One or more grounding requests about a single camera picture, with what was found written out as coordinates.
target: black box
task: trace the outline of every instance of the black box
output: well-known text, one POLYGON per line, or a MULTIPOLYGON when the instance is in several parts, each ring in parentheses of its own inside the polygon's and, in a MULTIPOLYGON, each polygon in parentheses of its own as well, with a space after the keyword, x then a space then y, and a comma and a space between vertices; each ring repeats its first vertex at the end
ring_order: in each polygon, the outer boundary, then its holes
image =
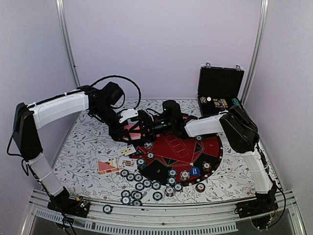
POLYGON ((203 116, 218 114, 233 105, 242 108, 237 96, 243 80, 244 71, 211 67, 209 63, 202 66, 198 85, 198 103, 203 116))

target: white wall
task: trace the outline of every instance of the white wall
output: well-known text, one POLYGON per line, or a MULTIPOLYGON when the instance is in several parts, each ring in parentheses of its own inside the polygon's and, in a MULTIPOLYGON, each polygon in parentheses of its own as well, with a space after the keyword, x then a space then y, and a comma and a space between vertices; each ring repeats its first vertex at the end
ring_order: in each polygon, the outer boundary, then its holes
MULTIPOLYGON (((36 182, 26 177, 19 157, 6 155, 15 106, 72 90, 54 0, 0 1, 0 234, 18 234, 36 182)), ((73 116, 40 132, 44 153, 52 162, 73 116)), ((13 144, 11 152, 17 152, 13 144)))
MULTIPOLYGON (((196 98, 206 61, 241 65, 245 83, 261 0, 67 0, 64 5, 82 85, 118 74, 133 79, 144 98, 196 98)), ((132 84, 120 83, 126 97, 137 97, 132 84)))
POLYGON ((313 1, 270 0, 246 109, 313 234, 313 1))

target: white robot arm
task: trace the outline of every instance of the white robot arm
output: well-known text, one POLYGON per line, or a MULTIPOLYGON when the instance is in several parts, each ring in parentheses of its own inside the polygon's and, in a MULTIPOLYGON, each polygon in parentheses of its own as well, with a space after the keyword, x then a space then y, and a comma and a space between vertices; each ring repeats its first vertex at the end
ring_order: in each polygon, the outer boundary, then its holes
MULTIPOLYGON (((257 127, 248 118, 243 110, 238 107, 231 108, 228 112, 211 117, 182 118, 180 106, 173 100, 163 103, 163 113, 157 118, 151 118, 143 110, 128 109, 120 113, 114 111, 113 105, 124 94, 121 88, 109 82, 103 89, 98 90, 91 86, 84 86, 69 92, 44 100, 37 104, 19 104, 16 108, 13 139, 20 150, 21 156, 27 162, 29 169, 44 185, 65 213, 79 216, 68 208, 70 204, 69 193, 55 176, 51 166, 44 157, 37 130, 46 124, 67 115, 89 110, 89 115, 109 126, 109 135, 115 141, 123 141, 129 144, 143 144, 155 141, 157 135, 172 131, 179 138, 201 138, 202 135, 224 132, 231 147, 241 153, 252 178, 255 182, 257 199, 253 204, 238 204, 243 213, 242 217, 271 211, 277 208, 275 202, 276 184, 268 176, 268 165, 257 150, 257 127), (128 120, 138 121, 132 129, 125 129, 128 120), (140 133, 141 138, 132 140, 130 133, 140 133), (255 208, 257 211, 247 211, 247 208, 255 208)), ((88 208, 84 208, 83 217, 86 217, 88 208)))

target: playing card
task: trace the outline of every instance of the playing card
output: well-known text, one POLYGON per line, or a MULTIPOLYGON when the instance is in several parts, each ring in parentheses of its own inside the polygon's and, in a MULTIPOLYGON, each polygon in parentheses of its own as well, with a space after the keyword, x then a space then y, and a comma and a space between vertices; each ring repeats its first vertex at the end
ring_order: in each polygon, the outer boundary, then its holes
POLYGON ((135 171, 137 169, 137 161, 136 159, 131 159, 127 157, 120 158, 118 161, 118 168, 135 171))

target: floral tablecloth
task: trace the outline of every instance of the floral tablecloth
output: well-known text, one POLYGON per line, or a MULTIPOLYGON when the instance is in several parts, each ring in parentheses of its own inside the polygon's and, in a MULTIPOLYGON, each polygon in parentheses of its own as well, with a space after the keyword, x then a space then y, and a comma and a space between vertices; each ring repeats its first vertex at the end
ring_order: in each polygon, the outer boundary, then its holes
MULTIPOLYGON (((177 100, 183 113, 200 117, 196 100, 177 100)), ((124 107, 134 107, 136 100, 126 100, 124 107)), ((162 100, 142 100, 139 109, 152 108, 162 111, 162 100)), ((203 203, 220 202, 254 196, 254 181, 249 169, 239 153, 229 146, 226 136, 219 133, 223 144, 223 158, 220 166, 206 180, 202 181, 206 189, 199 193, 195 185, 186 186, 183 192, 177 192, 173 197, 163 197, 160 201, 152 198, 154 189, 142 191, 142 203, 203 203)), ((61 183, 71 194, 89 196, 90 198, 120 201, 123 190, 135 190, 136 181, 129 182, 120 176, 120 171, 99 174, 98 160, 108 160, 115 155, 114 149, 121 149, 125 143, 114 142, 108 135, 108 128, 94 118, 82 112, 54 166, 54 172, 61 183)), ((159 190, 164 194, 165 186, 159 190)))

